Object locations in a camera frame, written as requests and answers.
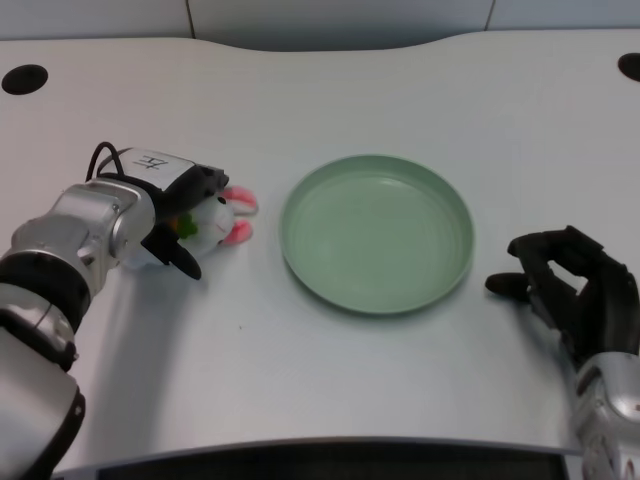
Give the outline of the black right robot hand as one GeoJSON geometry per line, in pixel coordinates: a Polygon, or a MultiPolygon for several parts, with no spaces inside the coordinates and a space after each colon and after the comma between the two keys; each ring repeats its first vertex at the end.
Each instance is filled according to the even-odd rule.
{"type": "Polygon", "coordinates": [[[639,353],[639,291],[627,267],[572,226],[513,239],[521,273],[489,276],[495,295],[527,303],[561,335],[575,368],[591,357],[639,353]]]}

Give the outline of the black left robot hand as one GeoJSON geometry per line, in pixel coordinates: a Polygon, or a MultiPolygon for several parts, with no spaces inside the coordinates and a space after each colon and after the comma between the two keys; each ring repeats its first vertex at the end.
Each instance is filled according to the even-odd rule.
{"type": "Polygon", "coordinates": [[[118,150],[104,141],[95,148],[87,180],[115,179],[141,188],[151,198],[155,221],[141,241],[141,249],[129,258],[131,264],[173,265],[188,277],[201,278],[195,257],[179,244],[180,219],[212,200],[229,183],[224,170],[159,152],[127,148],[118,150]]]}

